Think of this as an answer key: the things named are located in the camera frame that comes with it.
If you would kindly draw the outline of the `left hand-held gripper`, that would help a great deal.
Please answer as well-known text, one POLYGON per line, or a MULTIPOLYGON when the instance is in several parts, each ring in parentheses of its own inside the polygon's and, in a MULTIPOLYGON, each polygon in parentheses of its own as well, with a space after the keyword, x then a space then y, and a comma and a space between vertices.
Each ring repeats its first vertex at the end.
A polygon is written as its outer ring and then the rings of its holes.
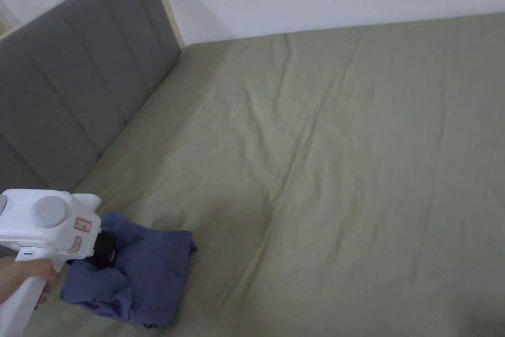
POLYGON ((60 272, 68 261, 97 268, 113 264, 116 237, 101 229, 95 194, 44 189, 8 189, 0 196, 1 252, 20 262, 48 259, 60 272))

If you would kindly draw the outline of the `person's left hand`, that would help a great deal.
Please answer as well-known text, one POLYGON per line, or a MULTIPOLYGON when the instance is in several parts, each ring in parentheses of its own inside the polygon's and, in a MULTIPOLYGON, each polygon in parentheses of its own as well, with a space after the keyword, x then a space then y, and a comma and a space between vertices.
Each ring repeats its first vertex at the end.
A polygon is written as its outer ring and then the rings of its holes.
POLYGON ((14 257, 2 257, 0 259, 0 303, 3 304, 10 298, 27 279, 39 277, 46 281, 37 301, 38 305, 43 304, 47 301, 52 282, 58 276, 59 273, 49 259, 16 261, 14 257))

